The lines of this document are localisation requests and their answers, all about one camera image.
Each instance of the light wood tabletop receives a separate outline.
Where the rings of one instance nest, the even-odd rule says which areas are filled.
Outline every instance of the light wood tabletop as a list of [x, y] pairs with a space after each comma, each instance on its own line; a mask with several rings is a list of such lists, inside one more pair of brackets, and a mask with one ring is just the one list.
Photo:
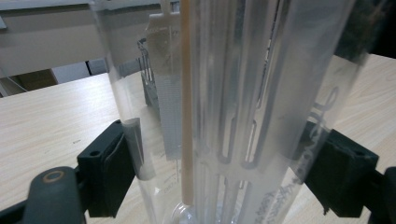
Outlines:
[[[56, 166], [77, 166], [77, 155], [119, 118], [107, 74], [0, 99], [0, 210], [24, 200], [30, 181]], [[396, 61], [370, 56], [335, 129], [380, 156], [377, 170], [396, 166]], [[302, 187], [285, 223], [367, 223], [323, 216], [315, 196]], [[148, 223], [137, 181], [116, 219], [88, 223]]]

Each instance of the wooden table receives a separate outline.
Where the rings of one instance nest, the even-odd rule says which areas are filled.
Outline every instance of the wooden table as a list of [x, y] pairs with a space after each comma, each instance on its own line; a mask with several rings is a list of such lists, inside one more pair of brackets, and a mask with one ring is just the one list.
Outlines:
[[[396, 61], [371, 56], [335, 128], [380, 156], [377, 169], [396, 166]], [[26, 198], [30, 181], [56, 166], [77, 165], [76, 156], [119, 114], [107, 75], [89, 77], [0, 99], [0, 210]], [[285, 223], [366, 223], [322, 215], [302, 187]], [[148, 223], [134, 181], [116, 219], [89, 223]]]

